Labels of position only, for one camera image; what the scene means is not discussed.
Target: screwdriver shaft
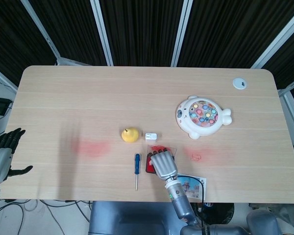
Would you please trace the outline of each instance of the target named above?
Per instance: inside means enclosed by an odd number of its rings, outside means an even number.
[[[135,186],[136,186],[135,189],[136,189],[136,191],[137,191],[137,187],[138,187],[138,175],[136,175],[135,183],[136,183],[136,184],[135,184]]]

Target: blue screwdriver handle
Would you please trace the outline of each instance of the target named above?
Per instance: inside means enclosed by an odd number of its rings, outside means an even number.
[[[135,175],[139,174],[139,161],[141,160],[140,154],[135,154]]]

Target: metal pole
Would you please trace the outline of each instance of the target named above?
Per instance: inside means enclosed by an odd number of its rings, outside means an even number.
[[[41,23],[40,19],[38,18],[36,12],[34,11],[33,7],[31,6],[31,4],[29,3],[28,0],[21,0],[23,6],[25,7],[26,11],[29,13],[30,17],[33,19],[33,21],[35,22],[35,24],[37,25],[39,31],[41,32],[41,34],[43,35],[43,37],[45,38],[45,40],[47,41],[49,47],[51,48],[54,56],[56,57],[57,61],[61,61],[61,56],[59,51],[57,50],[57,48],[55,47],[53,41],[51,40],[50,36],[48,35],[45,27],[43,26],[43,24]]]
[[[63,58],[63,57],[61,57],[61,60],[58,61],[58,65],[91,66],[91,65],[88,65],[88,64],[84,64],[82,62],[78,62],[78,61],[75,61],[75,60],[70,60],[70,59]]]
[[[102,44],[102,48],[103,48],[103,53],[104,53],[104,56],[107,61],[107,65],[113,66],[113,60],[112,60],[112,56],[111,56],[109,41],[108,41],[105,26],[104,26],[104,21],[103,21],[103,17],[102,17],[102,12],[101,12],[101,8],[100,8],[99,0],[90,0],[90,4],[93,9],[93,13],[94,13],[95,21],[97,24],[98,33],[100,36],[100,40],[101,40],[101,44]]]
[[[270,43],[270,45],[261,54],[258,60],[256,60],[251,69],[261,69],[266,64],[266,62],[280,49],[280,47],[282,47],[282,45],[293,35],[293,33],[294,16]]]
[[[180,23],[178,25],[177,34],[176,34],[176,40],[172,55],[172,61],[171,61],[171,67],[176,67],[178,59],[180,57],[180,52],[184,40],[184,35],[188,23],[188,19],[190,17],[191,8],[193,5],[193,0],[184,0],[182,11],[181,11],[181,17],[180,17]]]
[[[294,89],[294,82],[288,85],[285,89],[279,90],[279,96],[283,96],[286,92],[289,92],[292,89]]]
[[[11,82],[6,76],[4,76],[1,72],[0,72],[0,79],[2,82],[4,82],[7,86],[9,86],[12,91],[14,93],[16,93],[18,91],[18,87],[14,85],[13,82]]]

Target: white toy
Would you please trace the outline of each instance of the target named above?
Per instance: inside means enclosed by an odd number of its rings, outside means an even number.
[[[190,138],[196,140],[215,133],[222,125],[231,124],[231,110],[222,110],[215,102],[192,95],[177,107],[176,121]]]

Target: screwdriver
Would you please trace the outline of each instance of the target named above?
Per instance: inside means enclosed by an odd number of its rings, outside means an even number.
[[[135,176],[136,176],[136,180],[135,180],[135,189],[137,191],[137,187],[138,187],[138,174],[139,174],[139,161],[141,160],[141,155],[140,154],[135,154]]]

